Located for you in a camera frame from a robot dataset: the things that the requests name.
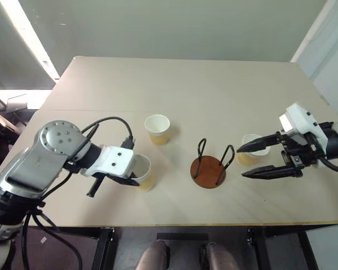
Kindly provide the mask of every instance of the paper cup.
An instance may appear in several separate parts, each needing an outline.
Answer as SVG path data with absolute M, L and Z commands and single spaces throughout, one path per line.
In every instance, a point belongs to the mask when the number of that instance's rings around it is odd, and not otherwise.
M 167 131 L 170 126 L 169 119 L 161 114 L 154 114 L 145 120 L 145 129 L 155 145 L 164 145 L 168 141 Z
M 255 139 L 261 138 L 261 135 L 257 134 L 248 134 L 243 136 L 242 138 L 242 145 L 245 143 L 251 142 Z M 264 150 L 256 151 L 256 152 L 251 152 L 251 153 L 237 153 L 237 160 L 240 164 L 244 166 L 250 166 L 255 163 L 257 163 L 261 157 L 267 155 L 269 153 L 270 146 L 268 146 Z
M 152 164 L 147 156 L 136 154 L 135 165 L 133 168 L 133 173 L 136 178 L 133 178 L 136 182 L 139 183 L 139 187 L 136 187 L 138 190 L 149 190 L 151 189 L 154 181 L 151 176 Z

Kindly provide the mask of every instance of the floor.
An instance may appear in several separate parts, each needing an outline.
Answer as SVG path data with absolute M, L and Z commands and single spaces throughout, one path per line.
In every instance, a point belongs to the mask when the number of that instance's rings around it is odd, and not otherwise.
M 241 270 L 258 270 L 254 248 L 247 243 L 246 227 L 123 227 L 116 228 L 119 238 L 114 270 L 135 270 L 142 255 L 157 233 L 200 233 L 208 241 L 165 240 L 171 250 L 169 270 L 200 269 L 199 247 L 208 242 L 224 245 L 235 257 Z M 91 269 L 97 240 L 61 234 L 81 253 L 83 269 Z M 266 240 L 272 269 L 308 270 L 296 235 Z M 70 249 L 36 228 L 28 231 L 28 256 L 31 270 L 77 269 L 76 257 Z M 12 269 L 22 270 L 20 235 L 16 238 L 16 253 Z

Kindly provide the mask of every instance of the table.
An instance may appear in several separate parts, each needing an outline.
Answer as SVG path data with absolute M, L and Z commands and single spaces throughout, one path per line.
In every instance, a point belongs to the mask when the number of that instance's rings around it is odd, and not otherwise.
M 338 223 L 338 173 L 326 168 L 265 181 L 243 178 L 253 167 L 234 161 L 213 190 L 197 186 L 189 175 L 200 139 L 207 138 L 205 155 L 220 158 L 229 143 L 237 149 L 245 134 L 280 129 L 278 116 L 293 102 L 319 122 L 338 121 L 293 63 L 75 57 L 1 168 L 51 120 L 83 128 L 120 116 L 133 130 L 134 151 L 151 159 L 156 185 L 143 192 L 107 179 L 90 198 L 94 179 L 75 175 L 46 199 L 45 213 L 58 226 Z M 164 146 L 153 145 L 144 129 L 145 118 L 155 113 L 172 123 Z M 112 121 L 101 124 L 93 142 L 118 146 L 125 136 L 125 127 Z M 272 147 L 256 166 L 282 165 L 280 151 Z

